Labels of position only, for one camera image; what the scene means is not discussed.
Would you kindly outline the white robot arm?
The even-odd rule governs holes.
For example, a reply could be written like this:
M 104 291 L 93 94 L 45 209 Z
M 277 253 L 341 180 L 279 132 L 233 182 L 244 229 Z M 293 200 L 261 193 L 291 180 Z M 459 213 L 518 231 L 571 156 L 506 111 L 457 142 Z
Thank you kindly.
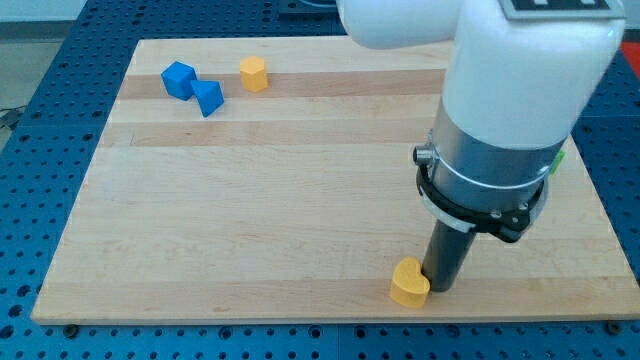
M 436 121 L 413 153 L 435 240 L 516 242 L 545 205 L 563 143 L 614 57 L 619 1 L 358 1 L 337 4 L 372 49 L 450 40 Z

